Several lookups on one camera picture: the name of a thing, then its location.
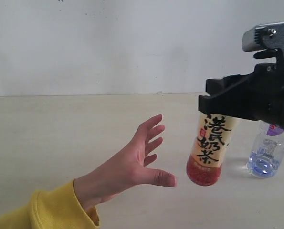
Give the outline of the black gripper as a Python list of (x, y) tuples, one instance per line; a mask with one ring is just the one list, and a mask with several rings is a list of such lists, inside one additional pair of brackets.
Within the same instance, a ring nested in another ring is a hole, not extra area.
[(198, 110), (206, 115), (224, 115), (264, 121), (284, 129), (284, 72), (274, 63), (261, 63), (249, 74), (207, 79), (199, 95)]

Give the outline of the yellow sleeved forearm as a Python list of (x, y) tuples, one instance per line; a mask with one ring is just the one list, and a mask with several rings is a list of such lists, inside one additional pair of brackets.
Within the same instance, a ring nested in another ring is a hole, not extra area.
[(71, 181), (53, 191), (36, 191), (25, 206), (0, 216), (0, 229), (97, 229), (95, 207), (84, 211)]

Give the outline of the bare open human hand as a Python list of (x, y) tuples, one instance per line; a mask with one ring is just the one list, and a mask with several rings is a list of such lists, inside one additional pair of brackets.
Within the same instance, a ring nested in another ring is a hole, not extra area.
[(176, 186), (173, 174), (147, 167), (157, 158), (152, 151), (163, 142), (159, 136), (165, 130), (160, 124), (162, 119), (158, 114), (141, 123), (124, 148), (94, 171), (74, 180), (74, 192), (84, 211), (136, 185)]

